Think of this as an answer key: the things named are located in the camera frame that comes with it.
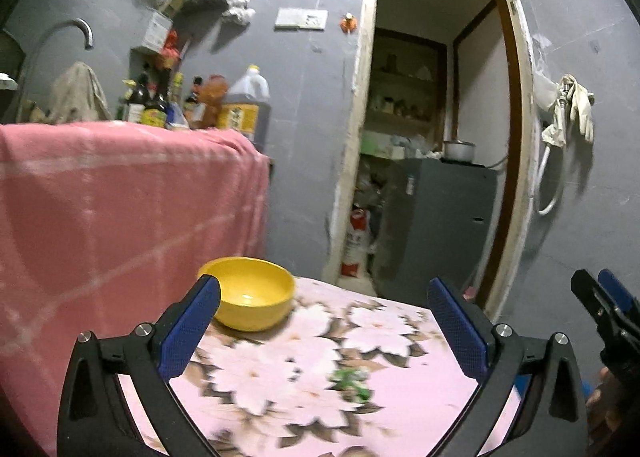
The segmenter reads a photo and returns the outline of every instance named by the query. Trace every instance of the wooden door frame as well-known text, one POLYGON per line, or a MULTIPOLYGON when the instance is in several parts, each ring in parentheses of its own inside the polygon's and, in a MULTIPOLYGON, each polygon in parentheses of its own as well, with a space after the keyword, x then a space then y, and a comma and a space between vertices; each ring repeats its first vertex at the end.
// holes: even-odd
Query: wooden door frame
MULTIPOLYGON (((532 43, 520 0, 495 0, 507 53, 510 88, 510 141, 505 190, 494 245, 478 290, 477 303, 496 319, 513 284, 532 214, 532 195, 540 137, 532 97, 532 43)), ((367 107, 376 0, 363 0, 358 51, 353 76, 353 101, 342 167, 334 198, 329 258, 324 281, 336 283, 344 250, 351 201, 360 158, 360 136, 367 107)))

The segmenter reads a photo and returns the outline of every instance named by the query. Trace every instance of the rubber glove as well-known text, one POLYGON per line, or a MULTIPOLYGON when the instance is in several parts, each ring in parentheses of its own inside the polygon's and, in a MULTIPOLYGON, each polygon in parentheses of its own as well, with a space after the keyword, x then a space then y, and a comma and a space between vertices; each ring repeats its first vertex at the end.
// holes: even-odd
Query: rubber glove
POLYGON ((593 116, 591 116, 591 98, 593 94, 587 92, 587 89, 580 85, 573 76, 567 76, 574 82, 574 86, 569 91, 571 98, 571 114, 569 118, 574 122, 578 118, 580 133, 584 136, 584 140, 593 144, 593 116))

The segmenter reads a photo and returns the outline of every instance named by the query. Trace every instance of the yellow bowl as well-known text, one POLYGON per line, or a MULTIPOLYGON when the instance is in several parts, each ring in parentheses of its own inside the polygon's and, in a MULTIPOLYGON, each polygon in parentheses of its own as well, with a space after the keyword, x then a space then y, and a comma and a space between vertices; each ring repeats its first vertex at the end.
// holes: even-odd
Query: yellow bowl
POLYGON ((216 320, 238 331, 268 329, 289 314, 296 284, 289 271, 266 260, 227 257, 198 271, 218 278, 222 300, 216 320))

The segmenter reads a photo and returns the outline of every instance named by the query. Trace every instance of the blue gripper pad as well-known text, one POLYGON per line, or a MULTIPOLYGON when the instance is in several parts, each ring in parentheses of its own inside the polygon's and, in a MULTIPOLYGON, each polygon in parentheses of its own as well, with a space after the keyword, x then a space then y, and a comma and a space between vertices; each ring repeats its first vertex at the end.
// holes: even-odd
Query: blue gripper pad
POLYGON ((625 286, 620 283, 620 280, 609 269, 603 269, 598 273, 598 282, 609 293, 616 305, 622 309, 622 312, 626 313, 631 310, 634 303, 633 295, 626 290, 625 286))
POLYGON ((220 306, 220 284, 203 275, 179 303, 172 304, 156 322, 152 349, 158 373, 166 383, 181 376, 220 306))
POLYGON ((493 337, 490 332, 490 338, 486 337, 487 327, 493 326, 476 305, 464 303, 463 297, 455 297, 453 292, 454 289, 449 288, 440 278, 434 278, 429 283, 429 307, 462 372, 467 377, 481 381, 488 372, 490 357, 493 356, 493 337), (476 329, 465 312, 470 311, 470 308, 478 309, 483 316, 478 317, 473 313, 474 320, 481 323, 484 335, 476 329))

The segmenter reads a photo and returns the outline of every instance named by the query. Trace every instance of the faucet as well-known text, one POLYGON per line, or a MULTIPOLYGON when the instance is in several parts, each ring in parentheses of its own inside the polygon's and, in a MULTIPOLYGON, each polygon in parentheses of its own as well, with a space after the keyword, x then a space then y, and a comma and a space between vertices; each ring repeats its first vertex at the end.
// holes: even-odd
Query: faucet
POLYGON ((15 122, 21 122, 22 120, 22 107, 24 106, 26 95, 25 87, 27 85, 27 81, 30 81, 33 68, 36 65, 36 61, 40 55, 43 45, 57 30, 65 27, 78 27, 78 29, 84 34, 84 48, 88 51, 94 48, 94 32, 91 30, 89 24, 81 18, 73 18, 72 20, 58 22, 47 29, 36 43, 36 47, 33 48, 31 57, 25 61, 22 69, 20 70, 20 75, 18 76, 18 91, 14 97, 14 101, 17 103, 13 106, 11 112, 7 112, 9 116, 15 116, 15 122))

